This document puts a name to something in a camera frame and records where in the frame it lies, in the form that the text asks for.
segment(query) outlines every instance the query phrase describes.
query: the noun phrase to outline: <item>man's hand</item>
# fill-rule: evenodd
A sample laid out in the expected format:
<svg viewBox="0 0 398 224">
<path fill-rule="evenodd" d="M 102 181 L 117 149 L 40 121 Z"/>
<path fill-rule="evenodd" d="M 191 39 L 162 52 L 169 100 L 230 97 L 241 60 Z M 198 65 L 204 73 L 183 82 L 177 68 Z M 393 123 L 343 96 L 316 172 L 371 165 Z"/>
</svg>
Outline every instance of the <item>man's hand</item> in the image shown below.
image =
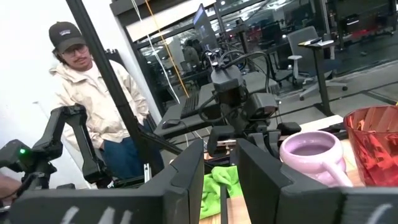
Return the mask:
<svg viewBox="0 0 398 224">
<path fill-rule="evenodd" d="M 4 198 L 3 201 L 11 201 L 16 198 L 16 195 L 12 195 L 21 186 L 21 182 L 13 178 L 7 177 L 0 174 L 0 198 Z"/>
</svg>

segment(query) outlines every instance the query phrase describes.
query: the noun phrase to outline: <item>orange cable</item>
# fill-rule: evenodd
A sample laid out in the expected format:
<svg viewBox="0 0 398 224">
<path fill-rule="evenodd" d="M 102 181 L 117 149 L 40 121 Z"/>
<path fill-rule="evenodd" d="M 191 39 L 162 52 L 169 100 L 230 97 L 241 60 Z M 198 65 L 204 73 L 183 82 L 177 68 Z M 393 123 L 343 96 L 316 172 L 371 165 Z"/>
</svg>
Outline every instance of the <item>orange cable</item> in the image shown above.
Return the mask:
<svg viewBox="0 0 398 224">
<path fill-rule="evenodd" d="M 172 60 L 172 64 L 173 64 L 173 66 L 174 66 L 175 72 L 177 72 L 177 76 L 178 76 L 178 79 L 180 80 L 181 86 L 182 86 L 182 88 L 184 89 L 184 92 L 185 92 L 186 96 L 189 98 L 189 94 L 188 94 L 188 92 L 187 92 L 187 89 L 185 88 L 184 82 L 183 82 L 182 79 L 181 79 L 180 72 L 178 71 L 177 66 L 175 66 L 173 57 L 172 57 L 172 55 L 171 55 L 171 53 L 170 53 L 170 50 L 169 50 L 169 46 L 167 46 L 167 43 L 166 43 L 166 41 L 165 41 L 164 38 L 163 38 L 163 34 L 160 32 L 159 25 L 157 24 L 157 21 L 156 21 L 156 18 L 155 18 L 155 16 L 154 16 L 154 14 L 152 13 L 152 9 L 151 9 L 150 6 L 149 6 L 148 0 L 145 0 L 145 3 L 147 4 L 148 10 L 149 10 L 149 12 L 150 12 L 152 18 L 154 19 L 154 22 L 155 22 L 157 31 L 158 31 L 159 34 L 160 34 L 160 38 L 162 39 L 162 41 L 163 41 L 163 43 L 164 43 L 164 46 L 165 46 L 165 48 L 166 48 L 166 51 L 167 51 L 169 57 L 170 57 L 171 60 Z"/>
</svg>

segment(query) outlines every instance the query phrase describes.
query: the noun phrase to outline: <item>green towel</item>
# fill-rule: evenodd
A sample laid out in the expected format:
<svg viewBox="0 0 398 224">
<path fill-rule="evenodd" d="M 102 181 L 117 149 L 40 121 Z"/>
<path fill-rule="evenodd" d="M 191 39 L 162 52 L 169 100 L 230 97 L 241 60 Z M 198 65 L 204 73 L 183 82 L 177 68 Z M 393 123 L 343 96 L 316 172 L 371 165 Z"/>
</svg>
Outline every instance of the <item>green towel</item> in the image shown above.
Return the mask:
<svg viewBox="0 0 398 224">
<path fill-rule="evenodd" d="M 203 181 L 200 219 L 221 212 L 220 184 L 226 185 L 230 197 L 243 195 L 236 166 L 214 167 L 211 174 L 205 175 Z"/>
</svg>

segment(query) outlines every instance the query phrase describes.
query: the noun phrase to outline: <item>ceramic mug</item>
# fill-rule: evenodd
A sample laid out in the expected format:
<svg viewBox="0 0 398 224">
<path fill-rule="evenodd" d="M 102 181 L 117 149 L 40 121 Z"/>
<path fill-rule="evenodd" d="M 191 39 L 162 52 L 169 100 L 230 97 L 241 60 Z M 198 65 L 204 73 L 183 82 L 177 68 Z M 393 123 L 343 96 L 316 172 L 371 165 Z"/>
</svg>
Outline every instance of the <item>ceramic mug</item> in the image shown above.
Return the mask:
<svg viewBox="0 0 398 224">
<path fill-rule="evenodd" d="M 280 146 L 280 158 L 291 168 L 329 187 L 353 186 L 345 173 L 340 140 L 328 132 L 310 131 L 289 136 Z"/>
</svg>

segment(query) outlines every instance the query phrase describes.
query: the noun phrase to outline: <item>black cap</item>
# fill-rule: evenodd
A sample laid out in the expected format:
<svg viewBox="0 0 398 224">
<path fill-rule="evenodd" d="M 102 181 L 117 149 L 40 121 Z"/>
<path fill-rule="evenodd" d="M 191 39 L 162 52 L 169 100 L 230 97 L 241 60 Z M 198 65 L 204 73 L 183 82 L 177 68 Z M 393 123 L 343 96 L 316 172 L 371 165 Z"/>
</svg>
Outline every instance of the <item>black cap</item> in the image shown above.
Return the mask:
<svg viewBox="0 0 398 224">
<path fill-rule="evenodd" d="M 55 49 L 64 53 L 75 44 L 86 44 L 81 32 L 70 22 L 57 22 L 49 29 L 49 36 Z"/>
</svg>

